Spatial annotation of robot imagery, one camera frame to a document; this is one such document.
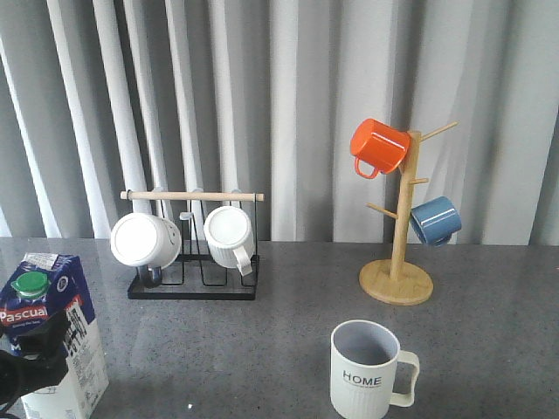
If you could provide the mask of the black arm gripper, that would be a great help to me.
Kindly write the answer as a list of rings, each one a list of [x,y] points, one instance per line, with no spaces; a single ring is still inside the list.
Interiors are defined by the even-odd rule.
[[[2,332],[14,345],[12,353],[1,351],[2,415],[10,414],[18,398],[62,382],[68,372],[64,340],[69,326],[64,310],[26,331],[2,326]]]

